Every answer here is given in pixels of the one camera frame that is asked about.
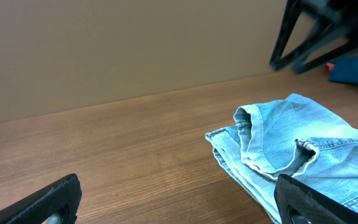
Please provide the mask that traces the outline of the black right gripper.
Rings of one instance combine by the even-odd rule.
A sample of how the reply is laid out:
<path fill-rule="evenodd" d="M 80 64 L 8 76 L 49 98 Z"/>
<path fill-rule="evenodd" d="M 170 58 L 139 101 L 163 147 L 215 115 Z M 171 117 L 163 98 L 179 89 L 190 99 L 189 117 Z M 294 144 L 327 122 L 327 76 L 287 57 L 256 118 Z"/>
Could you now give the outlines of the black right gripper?
<path fill-rule="evenodd" d="M 303 12 L 315 19 L 315 24 L 306 39 L 283 56 L 291 33 Z M 312 52 L 339 37 L 346 37 L 348 41 L 304 63 Z M 356 52 L 358 52 L 358 0 L 288 0 L 270 58 L 270 66 L 278 71 L 294 62 L 292 70 L 301 74 Z"/>

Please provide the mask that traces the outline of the light blue denim shorts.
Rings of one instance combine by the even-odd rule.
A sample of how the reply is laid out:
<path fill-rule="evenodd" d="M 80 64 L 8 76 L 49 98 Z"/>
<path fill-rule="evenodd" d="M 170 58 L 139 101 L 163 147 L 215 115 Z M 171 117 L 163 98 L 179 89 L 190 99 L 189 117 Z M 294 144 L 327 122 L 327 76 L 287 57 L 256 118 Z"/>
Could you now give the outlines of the light blue denim shorts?
<path fill-rule="evenodd" d="M 286 174 L 358 213 L 358 129 L 317 102 L 291 94 L 240 106 L 234 125 L 206 134 L 219 165 L 267 212 Z"/>

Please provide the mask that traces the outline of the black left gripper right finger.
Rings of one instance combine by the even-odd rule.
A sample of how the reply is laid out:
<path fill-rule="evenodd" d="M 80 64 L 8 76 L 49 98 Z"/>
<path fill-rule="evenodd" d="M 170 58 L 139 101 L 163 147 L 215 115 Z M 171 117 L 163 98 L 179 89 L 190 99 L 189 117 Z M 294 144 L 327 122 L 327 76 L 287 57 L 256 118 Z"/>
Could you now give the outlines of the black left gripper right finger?
<path fill-rule="evenodd" d="M 274 198 L 282 223 L 358 223 L 357 212 L 337 203 L 289 175 L 279 175 Z"/>

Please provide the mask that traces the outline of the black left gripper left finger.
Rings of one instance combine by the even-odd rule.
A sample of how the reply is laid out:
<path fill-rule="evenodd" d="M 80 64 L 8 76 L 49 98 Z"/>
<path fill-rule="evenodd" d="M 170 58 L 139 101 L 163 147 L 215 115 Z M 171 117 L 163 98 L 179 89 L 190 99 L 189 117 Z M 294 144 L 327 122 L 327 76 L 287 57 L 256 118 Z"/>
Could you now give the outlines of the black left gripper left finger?
<path fill-rule="evenodd" d="M 82 191 L 76 174 L 68 174 L 0 210 L 0 224 L 74 224 Z"/>

